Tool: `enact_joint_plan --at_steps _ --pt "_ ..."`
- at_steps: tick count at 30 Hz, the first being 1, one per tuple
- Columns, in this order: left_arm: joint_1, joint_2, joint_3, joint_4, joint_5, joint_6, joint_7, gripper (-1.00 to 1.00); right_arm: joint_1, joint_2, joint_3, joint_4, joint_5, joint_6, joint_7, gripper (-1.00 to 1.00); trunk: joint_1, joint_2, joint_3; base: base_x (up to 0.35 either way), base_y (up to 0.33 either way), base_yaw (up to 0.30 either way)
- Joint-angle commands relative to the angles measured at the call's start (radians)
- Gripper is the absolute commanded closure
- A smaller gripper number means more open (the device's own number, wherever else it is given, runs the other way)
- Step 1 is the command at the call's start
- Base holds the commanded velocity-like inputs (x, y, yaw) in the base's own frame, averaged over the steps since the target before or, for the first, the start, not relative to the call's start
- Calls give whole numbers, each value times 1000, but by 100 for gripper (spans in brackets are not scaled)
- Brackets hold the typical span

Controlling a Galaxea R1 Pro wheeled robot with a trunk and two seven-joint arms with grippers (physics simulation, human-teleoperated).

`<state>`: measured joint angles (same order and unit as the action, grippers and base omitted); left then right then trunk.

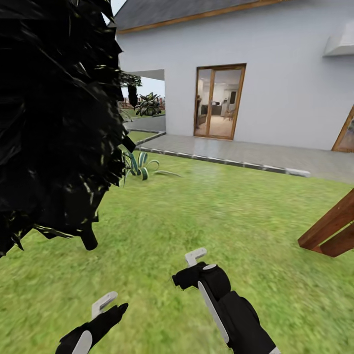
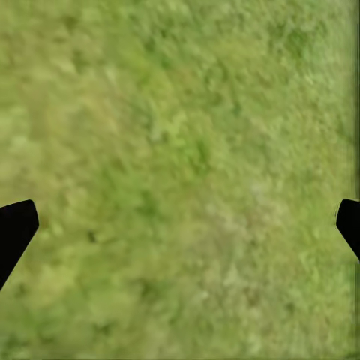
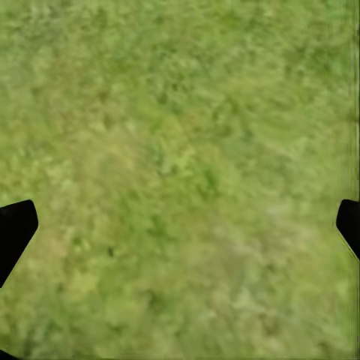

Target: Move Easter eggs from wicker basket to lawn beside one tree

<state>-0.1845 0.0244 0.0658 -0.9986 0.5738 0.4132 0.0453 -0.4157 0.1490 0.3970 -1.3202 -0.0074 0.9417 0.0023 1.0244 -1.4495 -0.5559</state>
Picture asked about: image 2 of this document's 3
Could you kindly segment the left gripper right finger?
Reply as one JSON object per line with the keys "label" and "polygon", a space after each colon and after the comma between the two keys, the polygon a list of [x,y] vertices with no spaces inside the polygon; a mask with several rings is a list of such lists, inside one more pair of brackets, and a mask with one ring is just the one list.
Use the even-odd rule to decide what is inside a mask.
{"label": "left gripper right finger", "polygon": [[360,260],[360,202],[342,200],[336,226]]}

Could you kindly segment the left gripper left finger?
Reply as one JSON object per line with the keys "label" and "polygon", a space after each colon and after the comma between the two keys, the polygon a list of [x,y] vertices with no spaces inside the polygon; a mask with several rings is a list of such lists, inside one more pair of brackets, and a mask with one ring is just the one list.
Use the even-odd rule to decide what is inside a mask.
{"label": "left gripper left finger", "polygon": [[31,199],[0,208],[0,290],[38,228],[38,213]]}

